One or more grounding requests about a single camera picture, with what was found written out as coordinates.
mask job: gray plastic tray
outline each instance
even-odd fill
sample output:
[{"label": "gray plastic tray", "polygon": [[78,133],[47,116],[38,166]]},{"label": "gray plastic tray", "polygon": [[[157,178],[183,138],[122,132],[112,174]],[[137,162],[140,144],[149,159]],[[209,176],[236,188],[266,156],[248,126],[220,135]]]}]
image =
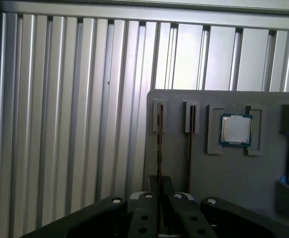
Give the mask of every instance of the gray plastic tray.
[{"label": "gray plastic tray", "polygon": [[[154,108],[159,103],[163,105],[162,174],[171,177],[176,191],[189,192],[198,202],[217,196],[283,220],[275,209],[275,194],[277,182],[288,170],[289,138],[280,131],[282,105],[289,104],[289,93],[151,91],[147,97],[145,178],[157,169]],[[190,105],[197,110],[188,161]],[[250,147],[219,144],[221,113],[253,115]]]}]

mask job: corrugated metal wall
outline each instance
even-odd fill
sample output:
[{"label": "corrugated metal wall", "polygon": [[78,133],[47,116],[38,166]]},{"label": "corrugated metal wall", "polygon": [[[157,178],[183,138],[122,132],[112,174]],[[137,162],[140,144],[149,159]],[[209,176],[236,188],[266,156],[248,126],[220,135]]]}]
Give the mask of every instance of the corrugated metal wall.
[{"label": "corrugated metal wall", "polygon": [[289,92],[289,17],[27,2],[3,9],[0,238],[140,191],[151,88]]}]

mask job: screw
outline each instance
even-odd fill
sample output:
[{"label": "screw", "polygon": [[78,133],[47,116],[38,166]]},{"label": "screw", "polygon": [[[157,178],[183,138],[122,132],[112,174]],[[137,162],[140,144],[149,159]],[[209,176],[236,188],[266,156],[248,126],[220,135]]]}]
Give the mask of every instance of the screw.
[{"label": "screw", "polygon": [[175,197],[175,198],[182,198],[182,195],[181,194],[175,194],[173,197]]},{"label": "screw", "polygon": [[208,203],[212,204],[212,205],[215,205],[216,204],[216,201],[214,199],[209,199],[208,200]]}]

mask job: metal frame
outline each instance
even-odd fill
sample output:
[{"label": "metal frame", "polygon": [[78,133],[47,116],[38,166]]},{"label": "metal frame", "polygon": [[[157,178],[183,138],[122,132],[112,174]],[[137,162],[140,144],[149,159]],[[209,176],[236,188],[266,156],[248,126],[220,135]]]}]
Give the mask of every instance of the metal frame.
[{"label": "metal frame", "polygon": [[2,1],[3,12],[37,15],[94,17],[106,19],[190,23],[211,26],[235,26],[239,28],[275,29],[289,31],[289,16],[253,15],[197,10],[170,10],[135,6],[100,6],[65,3],[35,3]]}]

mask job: bolt hole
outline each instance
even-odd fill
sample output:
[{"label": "bolt hole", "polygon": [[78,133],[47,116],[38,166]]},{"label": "bolt hole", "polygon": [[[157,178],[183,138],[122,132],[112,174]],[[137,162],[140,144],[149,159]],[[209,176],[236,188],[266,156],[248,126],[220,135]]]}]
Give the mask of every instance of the bolt hole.
[{"label": "bolt hole", "polygon": [[199,233],[200,235],[204,235],[204,234],[205,234],[205,230],[204,230],[204,229],[198,229],[198,233]]},{"label": "bolt hole", "polygon": [[147,232],[147,229],[144,228],[144,227],[141,227],[141,228],[139,229],[139,233],[141,233],[141,234],[144,234],[144,233],[146,233],[146,232]]}]

